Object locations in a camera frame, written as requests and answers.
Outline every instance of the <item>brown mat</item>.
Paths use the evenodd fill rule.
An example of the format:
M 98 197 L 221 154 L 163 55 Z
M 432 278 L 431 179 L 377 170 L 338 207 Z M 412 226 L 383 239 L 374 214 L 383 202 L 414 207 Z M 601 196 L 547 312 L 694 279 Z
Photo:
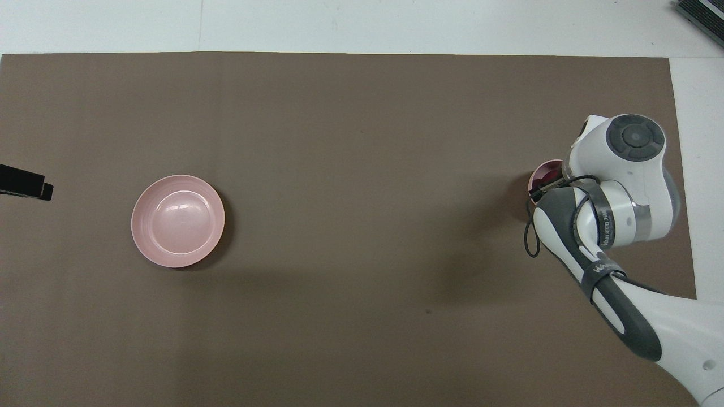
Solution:
M 668 134 L 668 60 L 344 54 L 5 55 L 3 406 L 684 406 L 548 252 L 525 183 L 588 114 Z M 130 236 L 136 198 L 191 174 L 227 209 L 184 271 Z M 694 296 L 686 212 L 613 251 Z

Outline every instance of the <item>white robotic arm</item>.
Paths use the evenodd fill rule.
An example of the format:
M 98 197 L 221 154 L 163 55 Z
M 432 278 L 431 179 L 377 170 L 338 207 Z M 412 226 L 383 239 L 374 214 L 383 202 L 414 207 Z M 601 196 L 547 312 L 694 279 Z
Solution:
M 659 364 L 703 406 L 724 406 L 724 303 L 636 283 L 604 253 L 661 238 L 673 226 L 679 197 L 662 165 L 665 147 L 664 132 L 647 117 L 590 116 L 563 162 L 557 184 L 568 186 L 542 190 L 533 225 L 636 355 Z M 576 180 L 586 176 L 597 181 Z

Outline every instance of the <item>brown table surface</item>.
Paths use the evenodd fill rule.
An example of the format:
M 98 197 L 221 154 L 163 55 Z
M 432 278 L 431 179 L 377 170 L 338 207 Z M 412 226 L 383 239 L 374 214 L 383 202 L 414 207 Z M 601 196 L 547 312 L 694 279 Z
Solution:
M 0 197 L 0 405 L 694 405 L 523 250 L 530 171 L 626 112 L 683 195 L 666 59 L 3 55 L 0 162 L 55 193 Z M 183 270 L 130 235 L 173 174 L 227 211 Z M 694 297 L 686 210 L 611 256 Z

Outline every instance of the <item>white table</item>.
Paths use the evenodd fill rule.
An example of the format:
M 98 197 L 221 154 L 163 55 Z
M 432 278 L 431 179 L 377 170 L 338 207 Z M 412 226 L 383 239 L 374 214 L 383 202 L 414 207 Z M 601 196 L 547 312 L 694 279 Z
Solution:
M 724 301 L 724 49 L 671 1 L 0 0 L 0 54 L 155 51 L 668 57 L 696 292 Z

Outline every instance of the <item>velcro strap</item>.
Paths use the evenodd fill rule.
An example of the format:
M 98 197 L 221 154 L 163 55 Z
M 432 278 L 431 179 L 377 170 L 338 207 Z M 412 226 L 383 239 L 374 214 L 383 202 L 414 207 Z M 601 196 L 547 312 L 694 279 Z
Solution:
M 584 276 L 581 278 L 581 289 L 586 298 L 592 301 L 593 289 L 603 277 L 608 277 L 613 272 L 620 272 L 624 275 L 621 266 L 613 260 L 605 259 L 594 261 L 584 269 Z

